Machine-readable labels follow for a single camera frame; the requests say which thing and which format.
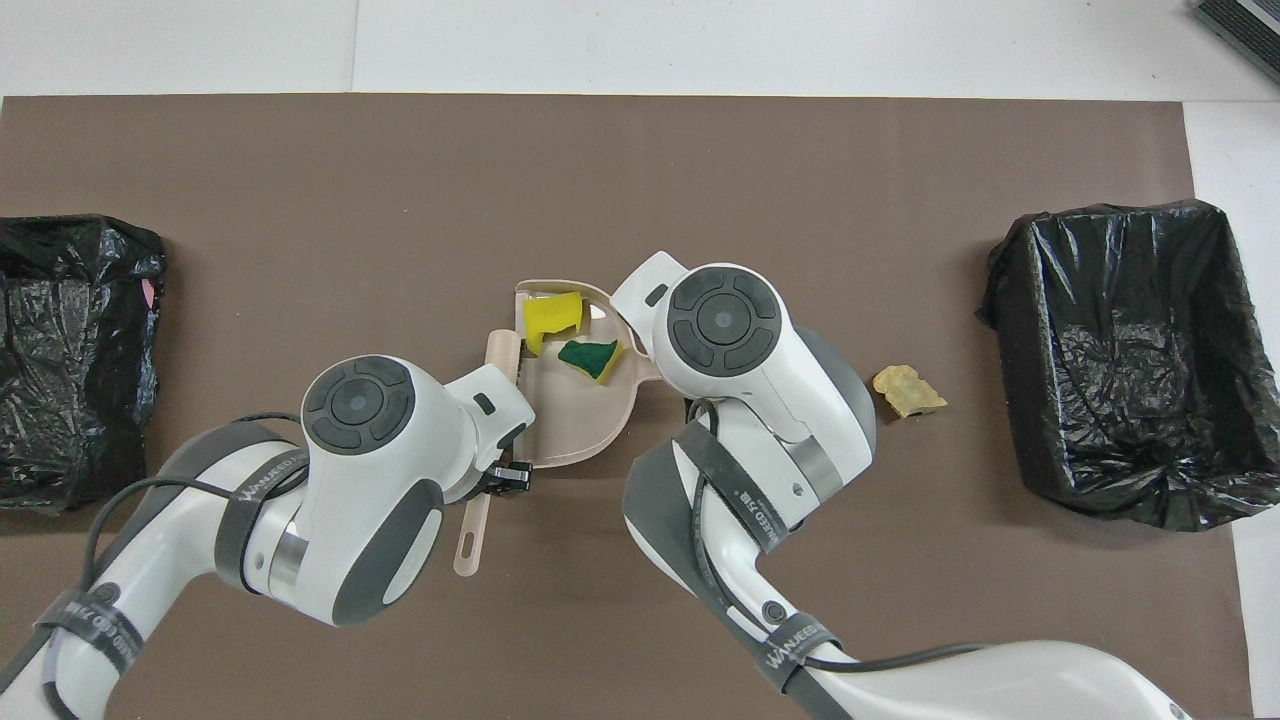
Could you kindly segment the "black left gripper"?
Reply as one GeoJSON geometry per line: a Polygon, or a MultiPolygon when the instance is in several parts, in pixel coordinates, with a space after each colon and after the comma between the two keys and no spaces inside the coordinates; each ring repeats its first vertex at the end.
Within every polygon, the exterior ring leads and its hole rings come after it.
{"type": "Polygon", "coordinates": [[[477,482],[477,493],[498,495],[500,491],[530,491],[532,465],[530,462],[507,462],[497,466],[497,474],[484,471],[477,482]]]}

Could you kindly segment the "beige hand brush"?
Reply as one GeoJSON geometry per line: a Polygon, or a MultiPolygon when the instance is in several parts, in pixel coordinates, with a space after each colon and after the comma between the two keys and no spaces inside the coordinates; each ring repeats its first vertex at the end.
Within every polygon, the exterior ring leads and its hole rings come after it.
{"type": "MultiPolygon", "coordinates": [[[[515,383],[518,374],[520,347],[521,337],[516,331],[493,331],[486,340],[485,363],[497,366],[515,383]]],[[[453,560],[454,573],[460,577],[471,577],[479,570],[490,502],[492,496],[481,492],[465,505],[460,542],[453,560]]]]}

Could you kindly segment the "pale pink plastic dustpan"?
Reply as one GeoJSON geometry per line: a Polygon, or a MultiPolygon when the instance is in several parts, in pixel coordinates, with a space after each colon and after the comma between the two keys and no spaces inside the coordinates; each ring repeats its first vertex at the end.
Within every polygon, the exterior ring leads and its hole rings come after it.
{"type": "Polygon", "coordinates": [[[628,323],[614,310],[611,296],[593,284],[563,279],[518,282],[515,331],[521,337],[517,387],[536,414],[534,424],[515,442],[515,459],[535,468],[561,468],[599,454],[627,424],[637,387],[659,377],[628,323]],[[525,343],[522,301],[570,291],[582,295],[581,331],[548,334],[541,355],[532,356],[525,343]],[[596,384],[557,357],[571,340],[595,343],[618,340],[625,346],[604,384],[596,384]]]}

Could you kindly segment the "small yellow green sponge piece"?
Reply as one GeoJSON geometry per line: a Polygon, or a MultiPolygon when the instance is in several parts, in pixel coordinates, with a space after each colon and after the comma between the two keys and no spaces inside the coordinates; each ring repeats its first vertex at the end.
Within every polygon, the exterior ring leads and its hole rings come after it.
{"type": "Polygon", "coordinates": [[[559,350],[557,357],[596,384],[604,384],[623,354],[625,346],[618,340],[609,343],[571,340],[559,350]]]}

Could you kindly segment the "notched yellow green sponge piece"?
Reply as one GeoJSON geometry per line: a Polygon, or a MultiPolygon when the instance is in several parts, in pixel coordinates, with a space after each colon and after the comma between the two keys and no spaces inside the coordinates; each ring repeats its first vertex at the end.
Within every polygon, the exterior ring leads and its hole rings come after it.
{"type": "Polygon", "coordinates": [[[582,328],[584,300],[579,291],[529,297],[521,304],[525,343],[532,356],[540,356],[548,334],[582,328]]]}

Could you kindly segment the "angular pale fried snack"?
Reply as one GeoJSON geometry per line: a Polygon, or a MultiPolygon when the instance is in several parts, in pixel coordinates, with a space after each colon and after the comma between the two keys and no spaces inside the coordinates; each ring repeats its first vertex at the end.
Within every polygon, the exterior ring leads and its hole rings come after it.
{"type": "Polygon", "coordinates": [[[902,419],[937,413],[948,406],[948,401],[910,365],[886,366],[872,378],[872,387],[902,419]]]}

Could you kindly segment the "black bag covered bin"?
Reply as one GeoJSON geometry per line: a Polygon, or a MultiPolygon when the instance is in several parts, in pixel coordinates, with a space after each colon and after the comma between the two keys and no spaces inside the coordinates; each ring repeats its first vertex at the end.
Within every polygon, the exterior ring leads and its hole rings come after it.
{"type": "Polygon", "coordinates": [[[145,477],[163,237],[101,214],[0,217],[0,510],[145,477]]]}

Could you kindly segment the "open black bag lined bin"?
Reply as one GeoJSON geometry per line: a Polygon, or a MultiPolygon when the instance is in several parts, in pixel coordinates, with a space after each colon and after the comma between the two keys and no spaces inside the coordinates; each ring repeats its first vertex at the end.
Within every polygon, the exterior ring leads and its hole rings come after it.
{"type": "Polygon", "coordinates": [[[1221,209],[1029,214],[987,272],[1029,491],[1175,532],[1280,506],[1280,386],[1221,209]]]}

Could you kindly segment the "brown table mat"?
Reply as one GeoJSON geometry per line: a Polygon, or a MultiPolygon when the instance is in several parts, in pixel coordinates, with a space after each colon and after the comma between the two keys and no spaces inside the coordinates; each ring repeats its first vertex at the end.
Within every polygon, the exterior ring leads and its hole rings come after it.
{"type": "MultiPolygon", "coordinates": [[[[762,561],[856,657],[1061,639],[1197,717],[1249,716],[1231,530],[1101,521],[1028,492],[996,334],[975,309],[1019,217],[1196,190],[1171,102],[244,95],[8,97],[0,217],[102,213],[169,268],[151,464],[296,411],[358,354],[471,372],[527,278],[614,290],[664,250],[760,272],[864,378],[948,401],[883,421],[874,464],[762,561]]],[[[589,462],[497,500],[483,565],[460,512],[404,600],[347,630],[193,582],[110,720],[805,720],[632,542],[632,460],[684,406],[640,388],[589,462]]]]}

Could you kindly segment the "dark ribbed panel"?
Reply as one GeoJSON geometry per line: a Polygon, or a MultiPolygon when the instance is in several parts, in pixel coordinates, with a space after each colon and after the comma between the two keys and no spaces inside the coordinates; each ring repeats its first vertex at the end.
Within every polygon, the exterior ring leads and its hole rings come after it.
{"type": "Polygon", "coordinates": [[[1280,0],[1192,0],[1190,13],[1280,86],[1280,0]]]}

